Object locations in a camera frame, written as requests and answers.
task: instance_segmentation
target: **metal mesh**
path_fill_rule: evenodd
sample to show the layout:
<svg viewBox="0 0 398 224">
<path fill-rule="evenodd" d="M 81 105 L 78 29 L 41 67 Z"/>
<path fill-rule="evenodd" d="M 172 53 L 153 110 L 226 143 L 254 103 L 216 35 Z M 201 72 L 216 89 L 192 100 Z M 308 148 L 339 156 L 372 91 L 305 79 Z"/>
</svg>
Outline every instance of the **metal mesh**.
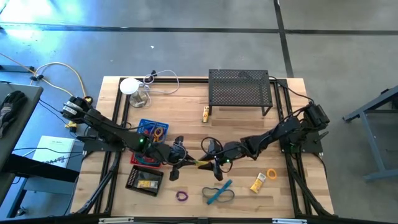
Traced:
<svg viewBox="0 0 398 224">
<path fill-rule="evenodd" d="M 210 106 L 272 106 L 267 70 L 209 70 Z"/>
</svg>

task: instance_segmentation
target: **black glove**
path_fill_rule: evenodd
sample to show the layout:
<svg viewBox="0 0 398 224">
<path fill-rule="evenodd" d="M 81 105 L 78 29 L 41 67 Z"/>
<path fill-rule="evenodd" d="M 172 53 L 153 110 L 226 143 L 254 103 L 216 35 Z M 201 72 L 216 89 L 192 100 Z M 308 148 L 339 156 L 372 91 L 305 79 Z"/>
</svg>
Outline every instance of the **black glove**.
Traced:
<svg viewBox="0 0 398 224">
<path fill-rule="evenodd" d="M 17 119 L 17 113 L 27 101 L 21 91 L 9 93 L 0 106 L 0 139 L 5 135 L 10 125 Z"/>
</svg>

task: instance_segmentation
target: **wooden table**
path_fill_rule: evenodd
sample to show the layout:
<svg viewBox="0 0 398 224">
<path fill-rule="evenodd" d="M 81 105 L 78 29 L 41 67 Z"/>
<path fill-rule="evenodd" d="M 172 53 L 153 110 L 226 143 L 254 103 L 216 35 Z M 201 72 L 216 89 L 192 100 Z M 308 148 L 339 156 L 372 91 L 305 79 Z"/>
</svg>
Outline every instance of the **wooden table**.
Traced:
<svg viewBox="0 0 398 224">
<path fill-rule="evenodd" d="M 104 77 L 99 93 L 96 109 L 104 116 L 111 119 L 118 91 L 120 77 Z M 297 93 L 306 95 L 305 85 L 301 78 L 287 79 L 289 87 Z M 153 89 L 173 90 L 176 83 L 153 84 Z M 257 135 L 273 128 L 278 122 L 278 114 L 272 91 L 274 107 L 263 117 L 258 107 L 217 107 L 208 123 L 202 123 L 204 106 L 208 106 L 207 83 L 181 83 L 180 89 L 172 95 L 158 93 L 151 94 L 152 105 L 148 108 L 129 109 L 127 119 L 133 126 L 137 126 L 141 118 L 156 120 L 170 125 L 167 134 L 167 144 L 174 139 L 184 136 L 184 146 L 194 158 L 203 155 L 200 142 L 203 138 L 211 136 L 219 139 L 223 144 L 228 141 L 239 141 L 241 137 Z M 290 94 L 293 110 L 305 106 L 305 98 Z M 121 123 L 123 106 L 118 116 Z M 88 200 L 97 187 L 104 153 L 95 152 L 85 159 L 82 164 L 78 179 L 71 212 L 77 211 Z M 112 216 L 134 217 L 294 217 L 292 199 L 290 196 L 289 180 L 287 177 L 286 161 L 280 153 L 279 142 L 271 144 L 257 161 L 242 158 L 234 161 L 232 170 L 224 174 L 224 180 L 218 182 L 213 173 L 207 170 L 198 170 L 188 166 L 180 169 L 180 178 L 174 182 L 169 181 L 170 166 L 163 166 L 164 179 L 157 197 L 140 194 L 125 189 L 127 177 L 131 171 L 131 152 L 122 155 L 118 172 L 118 180 L 113 202 Z M 321 162 L 312 154 L 303 154 L 303 165 L 307 185 L 318 201 L 326 210 L 333 213 L 328 184 Z M 249 188 L 254 183 L 259 172 L 265 173 L 267 169 L 277 171 L 276 180 L 267 179 L 258 194 Z M 202 197 L 203 187 L 221 187 L 228 179 L 233 181 L 230 189 L 236 194 L 234 200 L 226 203 L 215 202 L 207 205 Z M 175 194 L 179 190 L 188 192 L 189 199 L 179 202 Z M 303 197 L 297 191 L 300 208 L 304 211 Z M 108 187 L 104 191 L 103 205 L 108 197 Z"/>
</svg>

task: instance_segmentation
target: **concrete floor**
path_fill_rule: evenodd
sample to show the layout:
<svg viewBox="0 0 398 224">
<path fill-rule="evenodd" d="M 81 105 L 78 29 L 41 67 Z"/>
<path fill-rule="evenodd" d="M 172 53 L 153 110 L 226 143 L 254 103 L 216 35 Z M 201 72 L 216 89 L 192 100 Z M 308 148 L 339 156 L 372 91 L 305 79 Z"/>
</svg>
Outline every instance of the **concrete floor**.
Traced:
<svg viewBox="0 0 398 224">
<path fill-rule="evenodd" d="M 394 0 L 280 0 L 280 6 L 286 29 L 398 29 L 398 2 Z M 0 21 L 277 28 L 271 0 L 13 0 L 0 15 Z M 80 72 L 88 94 L 95 99 L 105 75 L 144 75 L 151 70 L 171 69 L 180 76 L 205 76 L 209 68 L 230 68 L 268 69 L 273 76 L 286 77 L 278 34 L 10 30 L 0 34 L 0 42 L 2 53 L 26 65 L 70 64 Z M 305 79 L 307 93 L 331 119 L 323 148 L 335 213 L 341 217 L 396 222 L 398 179 L 363 181 L 363 175 L 376 171 L 368 141 L 360 122 L 345 124 L 341 117 L 398 84 L 398 36 L 287 35 L 287 43 L 294 76 Z M 0 58 L 2 63 L 11 64 Z M 46 74 L 52 82 L 81 94 L 77 79 L 67 69 L 54 66 Z M 0 73 L 0 80 L 29 83 L 24 73 Z M 42 99 L 61 108 L 68 95 L 41 85 L 45 88 Z M 43 121 L 51 125 L 40 128 Z M 62 126 L 38 106 L 18 147 L 36 146 L 41 135 L 46 134 L 69 137 Z M 13 186 L 8 200 L 17 188 Z M 58 196 L 29 195 L 23 206 L 32 207 L 33 212 L 25 217 L 63 213 L 68 197 L 51 197 Z M 36 211 L 36 201 L 43 202 L 48 209 Z M 0 218 L 5 216 L 5 210 L 3 205 Z"/>
</svg>

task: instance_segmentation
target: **white paper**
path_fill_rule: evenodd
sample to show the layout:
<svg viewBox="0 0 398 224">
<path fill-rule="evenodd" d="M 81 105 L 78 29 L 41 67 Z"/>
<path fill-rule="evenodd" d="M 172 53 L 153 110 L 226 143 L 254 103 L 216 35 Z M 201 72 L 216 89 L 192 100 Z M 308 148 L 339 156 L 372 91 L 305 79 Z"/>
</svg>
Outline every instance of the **white paper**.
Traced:
<svg viewBox="0 0 398 224">
<path fill-rule="evenodd" d="M 38 148 L 46 147 L 58 152 L 67 153 L 57 153 L 47 149 L 38 149 L 33 155 L 33 159 L 40 162 L 53 161 L 59 157 L 68 158 L 70 157 L 70 152 L 72 151 L 75 139 L 71 138 L 59 138 L 51 136 L 42 136 L 40 138 Z M 68 164 L 68 159 L 62 159 L 61 161 L 55 162 L 52 165 L 66 168 Z"/>
</svg>

